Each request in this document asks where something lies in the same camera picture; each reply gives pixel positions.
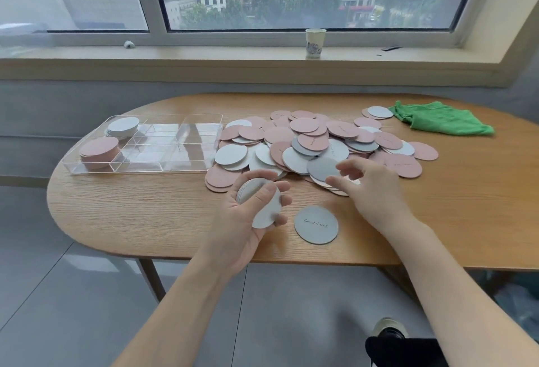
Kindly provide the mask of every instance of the gray wall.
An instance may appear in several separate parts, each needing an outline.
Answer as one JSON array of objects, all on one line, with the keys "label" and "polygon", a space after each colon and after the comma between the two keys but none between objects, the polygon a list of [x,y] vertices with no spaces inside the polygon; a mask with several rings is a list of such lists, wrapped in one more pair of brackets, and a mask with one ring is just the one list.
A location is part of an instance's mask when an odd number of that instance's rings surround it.
[{"label": "gray wall", "polygon": [[539,51],[509,89],[216,83],[0,81],[0,175],[49,177],[75,139],[108,116],[200,92],[413,92],[490,106],[539,123]]}]

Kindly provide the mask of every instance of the plastic tray compartment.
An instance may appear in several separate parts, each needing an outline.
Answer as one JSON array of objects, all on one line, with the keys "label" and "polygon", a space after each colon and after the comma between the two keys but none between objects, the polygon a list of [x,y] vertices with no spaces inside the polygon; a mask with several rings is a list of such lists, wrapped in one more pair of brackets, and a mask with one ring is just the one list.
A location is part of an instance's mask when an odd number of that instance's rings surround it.
[{"label": "plastic tray compartment", "polygon": [[120,153],[104,168],[89,169],[79,150],[88,141],[104,137],[109,124],[124,116],[108,118],[88,134],[62,160],[73,174],[153,173],[206,171],[213,165],[223,128],[221,114],[130,115],[138,117],[138,131],[120,140]]}]

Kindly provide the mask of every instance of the green towel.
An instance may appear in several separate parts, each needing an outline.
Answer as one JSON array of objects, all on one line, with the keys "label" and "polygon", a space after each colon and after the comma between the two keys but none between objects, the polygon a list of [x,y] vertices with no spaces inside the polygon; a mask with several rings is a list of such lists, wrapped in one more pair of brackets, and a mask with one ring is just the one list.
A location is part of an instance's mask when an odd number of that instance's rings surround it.
[{"label": "green towel", "polygon": [[428,104],[401,104],[399,100],[389,107],[402,122],[414,130],[433,131],[454,136],[494,134],[494,128],[480,122],[469,110],[460,110],[441,102]]}]

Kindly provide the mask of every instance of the wood grain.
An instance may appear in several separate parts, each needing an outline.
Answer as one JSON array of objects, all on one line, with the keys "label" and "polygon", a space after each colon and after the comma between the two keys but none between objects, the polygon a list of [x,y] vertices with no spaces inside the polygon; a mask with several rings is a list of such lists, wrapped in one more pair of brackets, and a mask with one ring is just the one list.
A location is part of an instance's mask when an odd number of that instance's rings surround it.
[{"label": "wood grain", "polygon": [[[352,122],[368,106],[428,103],[409,94],[200,94],[167,99],[132,114],[222,113],[224,122],[274,110],[304,109]],[[435,147],[423,173],[402,179],[415,215],[430,225],[457,261],[470,268],[539,269],[539,126],[509,114],[440,99],[471,110],[495,137],[454,137],[413,131],[396,118],[383,130]],[[264,237],[254,261],[395,265],[398,257],[357,214],[349,198],[290,174],[289,224]],[[204,173],[71,175],[58,164],[47,189],[50,212],[74,240],[111,254],[187,259],[210,227],[222,195],[204,186]],[[302,207],[323,205],[338,218],[338,237],[310,245],[294,231]]]}]

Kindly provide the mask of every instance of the right hand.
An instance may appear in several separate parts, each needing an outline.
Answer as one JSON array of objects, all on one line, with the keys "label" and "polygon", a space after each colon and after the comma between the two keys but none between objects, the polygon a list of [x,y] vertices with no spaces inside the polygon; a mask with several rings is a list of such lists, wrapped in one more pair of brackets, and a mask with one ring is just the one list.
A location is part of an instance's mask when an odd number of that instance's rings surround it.
[{"label": "right hand", "polygon": [[[360,157],[341,161],[336,167],[342,177],[328,177],[326,183],[347,193],[363,218],[382,234],[403,218],[413,217],[396,172]],[[347,175],[351,180],[360,178],[361,184],[344,178]]]}]

